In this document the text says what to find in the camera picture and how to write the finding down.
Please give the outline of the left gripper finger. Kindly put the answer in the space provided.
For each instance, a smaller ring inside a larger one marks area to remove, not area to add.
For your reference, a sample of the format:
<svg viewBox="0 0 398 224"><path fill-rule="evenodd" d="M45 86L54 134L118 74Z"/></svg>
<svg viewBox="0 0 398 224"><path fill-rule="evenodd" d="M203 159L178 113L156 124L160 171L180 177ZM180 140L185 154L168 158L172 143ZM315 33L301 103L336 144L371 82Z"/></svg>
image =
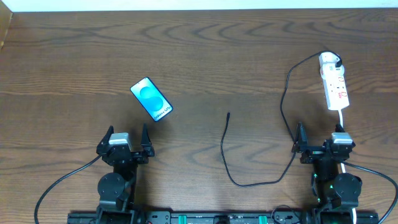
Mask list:
<svg viewBox="0 0 398 224"><path fill-rule="evenodd" d="M146 152L152 152L152 143L147 132L147 125L143 124L142 136L141 136L141 147Z"/></svg>
<svg viewBox="0 0 398 224"><path fill-rule="evenodd" d="M110 126L106 132L106 134L104 135L104 137L102 138L102 140L100 141L101 145L107 145L109 144L109 139L111 137L111 135L114 133L114 128L113 126Z"/></svg>

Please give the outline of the blue Galaxy smartphone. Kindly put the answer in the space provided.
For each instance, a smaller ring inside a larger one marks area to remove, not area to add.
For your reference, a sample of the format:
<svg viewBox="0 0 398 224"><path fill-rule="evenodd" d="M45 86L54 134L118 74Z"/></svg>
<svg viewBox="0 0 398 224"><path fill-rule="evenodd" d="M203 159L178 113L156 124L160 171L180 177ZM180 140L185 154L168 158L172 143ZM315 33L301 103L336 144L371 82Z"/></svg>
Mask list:
<svg viewBox="0 0 398 224"><path fill-rule="evenodd" d="M174 109L149 77L135 83L130 87L130 91L155 122L166 117Z"/></svg>

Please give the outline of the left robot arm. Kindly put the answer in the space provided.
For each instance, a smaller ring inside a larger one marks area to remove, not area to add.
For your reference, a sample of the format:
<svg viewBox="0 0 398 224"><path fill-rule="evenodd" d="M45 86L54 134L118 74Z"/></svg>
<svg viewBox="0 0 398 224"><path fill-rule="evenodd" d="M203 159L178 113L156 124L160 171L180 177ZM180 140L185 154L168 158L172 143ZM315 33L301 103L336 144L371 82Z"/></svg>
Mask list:
<svg viewBox="0 0 398 224"><path fill-rule="evenodd" d="M146 125L142 129L141 147L141 151L132 151L129 134L115 133L112 126L97 145L96 153L113 171L98 182L99 205L95 223L147 222L145 212L134 204L137 168L155 156Z"/></svg>

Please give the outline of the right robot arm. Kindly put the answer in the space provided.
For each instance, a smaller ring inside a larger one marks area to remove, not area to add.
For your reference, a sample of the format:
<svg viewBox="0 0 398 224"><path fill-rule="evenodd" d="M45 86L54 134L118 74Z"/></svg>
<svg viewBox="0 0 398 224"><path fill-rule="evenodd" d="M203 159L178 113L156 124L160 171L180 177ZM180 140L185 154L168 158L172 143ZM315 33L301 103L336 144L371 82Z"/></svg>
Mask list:
<svg viewBox="0 0 398 224"><path fill-rule="evenodd" d="M302 164L313 165L312 190L318 198L318 205L302 215L303 223L356 222L353 210L359 205L362 180L338 168L349 159L354 147L351 136L340 124L321 146L309 145L303 124L297 125L292 152L301 154Z"/></svg>

